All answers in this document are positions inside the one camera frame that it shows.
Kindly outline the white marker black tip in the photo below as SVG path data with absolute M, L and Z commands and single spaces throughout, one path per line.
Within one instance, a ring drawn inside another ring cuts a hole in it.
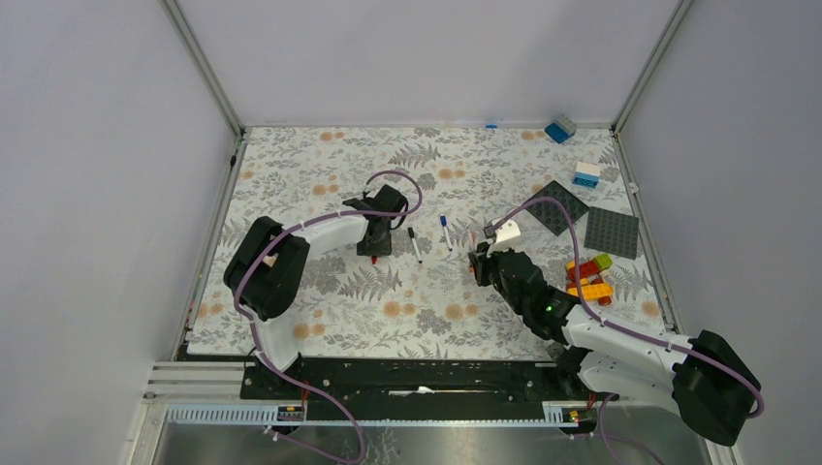
M 412 248 L 413 248 L 414 255 L 415 255 L 415 258 L 417 260 L 417 263 L 422 264 L 424 261 L 423 261 L 422 253 L 421 253 L 421 250 L 419 248 L 419 244 L 418 244 L 418 241 L 417 241 L 417 236 L 416 236 L 416 233 L 415 233 L 414 229 L 412 227 L 408 227 L 407 228 L 407 234 L 408 234 L 409 239 L 411 241 Z

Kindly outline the white marker blue end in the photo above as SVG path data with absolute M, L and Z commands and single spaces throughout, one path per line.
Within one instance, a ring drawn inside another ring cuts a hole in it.
M 444 237 L 444 240 L 445 240 L 445 244 L 446 244 L 447 249 L 449 250 L 449 252 L 451 252 L 451 251 L 454 250 L 454 246 L 453 246 L 453 243 L 452 243 L 452 240 L 451 240 L 451 237 L 450 237 L 447 218 L 446 218 L 445 215 L 440 215 L 439 219 L 440 219 L 440 224 L 441 224 L 441 227 L 442 227 L 442 230 L 443 230 L 443 237 Z

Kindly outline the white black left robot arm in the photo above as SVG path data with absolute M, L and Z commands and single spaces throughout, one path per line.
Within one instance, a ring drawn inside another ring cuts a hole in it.
M 279 398 L 300 388 L 301 374 L 292 364 L 300 352 L 284 314 L 294 302 L 306 263 L 348 245 L 365 257 L 392 253 L 392 221 L 409 212 L 409 200 L 396 188 L 382 186 L 375 196 L 343 203 L 290 229 L 268 216 L 253 223 L 223 274 L 223 283 L 249 320 L 257 357 L 268 368 L 264 386 Z

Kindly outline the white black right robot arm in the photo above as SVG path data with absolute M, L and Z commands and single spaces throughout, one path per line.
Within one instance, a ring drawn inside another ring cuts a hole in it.
M 640 400 L 727 447 L 758 411 L 761 384 L 721 335 L 688 337 L 591 316 L 522 252 L 476 251 L 468 260 L 479 286 L 493 287 L 532 333 L 562 347 L 555 383 L 565 397 L 593 390 Z

